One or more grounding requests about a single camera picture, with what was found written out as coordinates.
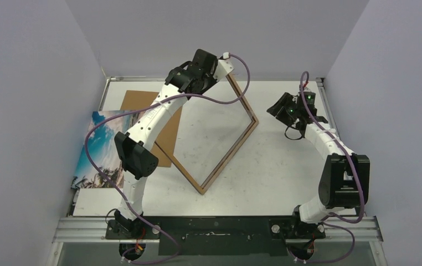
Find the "clear acrylic glass sheet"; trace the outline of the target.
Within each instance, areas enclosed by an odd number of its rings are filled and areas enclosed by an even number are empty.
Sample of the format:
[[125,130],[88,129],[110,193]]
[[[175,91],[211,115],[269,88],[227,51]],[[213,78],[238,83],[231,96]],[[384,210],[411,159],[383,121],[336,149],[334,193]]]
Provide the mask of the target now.
[[[236,96],[227,79],[208,93],[212,98]],[[182,109],[174,156],[201,184],[250,124],[240,101],[220,105],[191,99]]]

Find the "blue wooden picture frame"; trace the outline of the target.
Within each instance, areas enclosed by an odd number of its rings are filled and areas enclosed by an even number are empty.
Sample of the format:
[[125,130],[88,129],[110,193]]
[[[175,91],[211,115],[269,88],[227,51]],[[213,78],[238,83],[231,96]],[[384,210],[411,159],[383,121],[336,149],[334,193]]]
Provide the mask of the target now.
[[218,164],[213,168],[211,173],[208,177],[199,184],[194,177],[187,171],[187,169],[180,163],[180,161],[174,156],[172,152],[167,152],[163,149],[162,145],[155,142],[155,146],[164,153],[164,155],[171,161],[172,165],[176,167],[176,169],[182,174],[182,176],[193,186],[193,188],[201,195],[204,195],[207,190],[211,187],[213,182],[218,178],[218,176],[222,173],[228,163],[232,160],[235,154],[239,151],[248,137],[253,133],[255,128],[259,124],[259,120],[255,115],[253,109],[251,108],[249,102],[244,96],[243,91],[241,90],[240,86],[238,85],[234,74],[228,74],[226,76],[227,81],[229,82],[232,90],[235,92],[236,96],[241,96],[240,103],[242,104],[246,114],[250,119],[250,124],[246,127],[243,133],[237,138],[237,140],[233,143],[227,153],[222,157],[222,159],[218,162]]

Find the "brown cardboard backing board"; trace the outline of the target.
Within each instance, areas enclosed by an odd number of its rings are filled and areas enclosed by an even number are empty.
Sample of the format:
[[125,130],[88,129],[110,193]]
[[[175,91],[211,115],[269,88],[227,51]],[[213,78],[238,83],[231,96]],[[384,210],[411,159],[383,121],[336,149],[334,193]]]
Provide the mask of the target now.
[[[158,92],[128,90],[120,110],[137,110],[150,106]],[[158,158],[158,167],[171,167],[172,162],[166,155],[173,155],[176,146],[182,108],[179,108],[156,138],[151,152]]]

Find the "beach landscape photo print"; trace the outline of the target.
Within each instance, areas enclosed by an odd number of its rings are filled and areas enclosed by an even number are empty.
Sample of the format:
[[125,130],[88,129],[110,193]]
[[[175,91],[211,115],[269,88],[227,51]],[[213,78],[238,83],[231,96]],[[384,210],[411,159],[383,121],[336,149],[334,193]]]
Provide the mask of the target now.
[[[123,188],[124,171],[122,162],[117,154],[114,137],[118,132],[126,132],[138,119],[139,114],[130,114],[111,120],[100,125],[88,140],[88,151],[102,172],[107,175],[116,186]],[[82,148],[71,188],[111,188],[88,160],[85,149]]]

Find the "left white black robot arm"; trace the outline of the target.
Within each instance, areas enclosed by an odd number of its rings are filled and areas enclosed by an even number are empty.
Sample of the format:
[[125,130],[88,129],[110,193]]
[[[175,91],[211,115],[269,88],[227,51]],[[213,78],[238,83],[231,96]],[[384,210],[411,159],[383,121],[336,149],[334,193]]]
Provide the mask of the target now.
[[115,229],[119,229],[125,237],[132,239],[142,233],[143,224],[139,216],[142,214],[145,184],[159,162],[151,152],[156,138],[191,94],[202,95],[217,83],[215,72],[218,65],[219,58],[216,55],[198,49],[192,61],[169,72],[151,109],[142,112],[137,122],[126,132],[115,135],[122,168],[129,173],[123,182],[125,199],[114,213],[117,223]]

